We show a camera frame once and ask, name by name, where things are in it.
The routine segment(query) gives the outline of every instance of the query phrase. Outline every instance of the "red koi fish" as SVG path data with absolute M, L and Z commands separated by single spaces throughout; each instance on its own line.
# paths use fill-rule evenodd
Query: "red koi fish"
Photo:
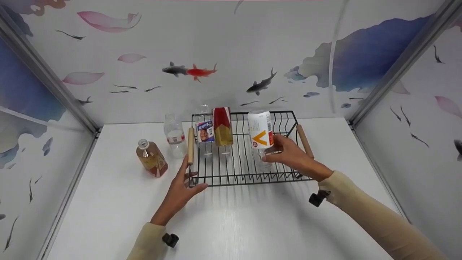
M 208 77 L 210 74 L 217 72 L 217 70 L 215 69 L 216 67 L 217 67 L 217 64 L 215 63 L 213 70 L 207 70 L 206 68 L 198 69 L 196 67 L 196 64 L 193 64 L 193 68 L 188 69 L 186 73 L 188 75 L 194 76 L 194 80 L 197 80 L 198 82 L 200 82 L 200 80 L 198 79 L 199 77 Z

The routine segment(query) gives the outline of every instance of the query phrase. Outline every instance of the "dish rack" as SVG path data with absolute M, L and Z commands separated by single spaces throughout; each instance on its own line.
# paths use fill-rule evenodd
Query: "dish rack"
M 314 158 L 301 125 L 293 111 L 270 111 L 273 133 L 287 136 L 298 145 L 300 139 L 305 152 Z M 193 114 L 191 128 L 188 133 L 189 172 L 198 172 L 190 177 L 189 186 L 208 183 L 209 186 L 235 186 L 263 183 L 280 183 L 312 180 L 281 163 L 273 163 L 271 170 L 260 172 L 255 163 L 252 149 L 247 112 L 232 112 L 231 127 L 234 143 L 226 150 L 229 154 L 222 154 L 223 146 L 213 144 L 212 155 L 204 156 L 197 146 L 197 135 L 194 132 L 198 117 L 211 120 L 212 114 Z

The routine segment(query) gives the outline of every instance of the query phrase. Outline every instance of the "beige sleeve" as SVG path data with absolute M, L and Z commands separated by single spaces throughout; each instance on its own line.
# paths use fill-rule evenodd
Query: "beige sleeve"
M 127 260 L 156 260 L 162 248 L 162 236 L 165 235 L 164 226 L 146 223 L 140 231 L 132 251 Z
M 413 225 L 334 171 L 319 183 L 327 201 L 356 221 L 395 260 L 446 259 Z

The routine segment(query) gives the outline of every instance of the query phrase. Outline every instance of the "black wire rack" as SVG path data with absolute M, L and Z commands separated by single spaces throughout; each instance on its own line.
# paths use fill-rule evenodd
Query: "black wire rack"
M 297 118 L 293 111 L 271 111 L 274 134 L 281 134 L 294 140 L 298 145 Z M 209 186 L 234 186 L 263 183 L 280 183 L 312 180 L 298 171 L 273 163 L 268 171 L 261 172 L 254 160 L 254 149 L 251 146 L 247 112 L 232 112 L 231 127 L 234 144 L 227 148 L 229 154 L 224 155 L 225 147 L 212 145 L 212 154 L 204 156 L 197 146 L 195 134 L 194 162 L 189 172 L 198 172 L 190 177 L 189 186 L 208 183 Z M 211 120 L 211 114 L 193 114 L 191 126 L 194 127 L 199 117 Z

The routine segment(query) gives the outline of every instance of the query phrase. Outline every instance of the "white table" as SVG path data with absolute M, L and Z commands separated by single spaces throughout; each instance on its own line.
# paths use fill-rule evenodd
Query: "white table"
M 317 160 L 398 211 L 343 118 L 298 122 Z M 187 132 L 190 123 L 183 126 Z M 141 138 L 166 156 L 162 178 L 151 178 L 136 157 Z M 48 260 L 124 260 L 181 164 L 167 151 L 163 124 L 105 125 Z M 209 187 L 167 225 L 180 241 L 165 259 L 390 259 L 338 208 L 309 204 L 317 190 L 315 181 Z

